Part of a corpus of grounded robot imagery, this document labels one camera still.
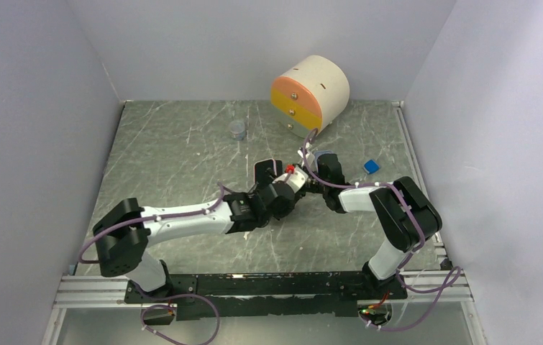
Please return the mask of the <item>lilac phone case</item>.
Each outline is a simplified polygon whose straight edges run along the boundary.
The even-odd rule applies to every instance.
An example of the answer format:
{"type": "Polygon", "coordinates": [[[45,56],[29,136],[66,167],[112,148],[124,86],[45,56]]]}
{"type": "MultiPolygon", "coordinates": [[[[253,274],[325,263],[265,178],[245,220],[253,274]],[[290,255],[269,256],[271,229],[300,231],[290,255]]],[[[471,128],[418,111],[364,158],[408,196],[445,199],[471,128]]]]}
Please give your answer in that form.
{"type": "Polygon", "coordinates": [[[319,170],[320,161],[327,162],[330,160],[335,160],[337,155],[331,150],[321,150],[315,151],[314,153],[314,171],[319,170]]]}

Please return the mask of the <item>pink cased phone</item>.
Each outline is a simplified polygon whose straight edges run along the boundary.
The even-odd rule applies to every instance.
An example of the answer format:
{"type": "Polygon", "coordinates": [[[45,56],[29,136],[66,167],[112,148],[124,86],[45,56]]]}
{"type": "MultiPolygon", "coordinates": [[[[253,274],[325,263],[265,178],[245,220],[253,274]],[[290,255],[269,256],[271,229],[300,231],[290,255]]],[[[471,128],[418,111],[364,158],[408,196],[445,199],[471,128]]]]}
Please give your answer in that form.
{"type": "Polygon", "coordinates": [[[267,159],[254,164],[255,189],[264,188],[283,174],[281,160],[267,159]]]}

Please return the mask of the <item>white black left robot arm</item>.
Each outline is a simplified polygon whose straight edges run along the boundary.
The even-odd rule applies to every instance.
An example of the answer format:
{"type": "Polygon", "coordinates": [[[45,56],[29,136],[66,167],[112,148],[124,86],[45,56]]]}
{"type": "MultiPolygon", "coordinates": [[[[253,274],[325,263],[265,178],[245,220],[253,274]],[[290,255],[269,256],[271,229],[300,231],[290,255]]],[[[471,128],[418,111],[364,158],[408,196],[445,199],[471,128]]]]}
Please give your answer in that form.
{"type": "Polygon", "coordinates": [[[94,227],[93,242],[104,277],[128,277],[151,300],[162,302],[172,290],[168,266],[148,249],[195,235],[249,232],[292,212],[297,191],[282,181],[251,193],[221,192],[213,202],[172,208],[141,207],[136,198],[119,203],[94,227]]]}

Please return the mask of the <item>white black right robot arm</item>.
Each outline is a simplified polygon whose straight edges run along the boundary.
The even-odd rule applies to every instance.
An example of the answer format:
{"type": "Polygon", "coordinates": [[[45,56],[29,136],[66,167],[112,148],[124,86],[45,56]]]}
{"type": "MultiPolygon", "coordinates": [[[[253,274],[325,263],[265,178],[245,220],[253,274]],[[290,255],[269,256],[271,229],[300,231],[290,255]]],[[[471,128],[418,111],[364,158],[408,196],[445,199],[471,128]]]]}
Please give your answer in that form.
{"type": "Polygon", "coordinates": [[[348,185],[335,154],[316,158],[310,174],[327,207],[336,213],[374,212],[384,233],[377,252],[363,265],[362,291],[379,298],[412,254],[442,229],[442,218],[409,176],[392,183],[348,185]]]}

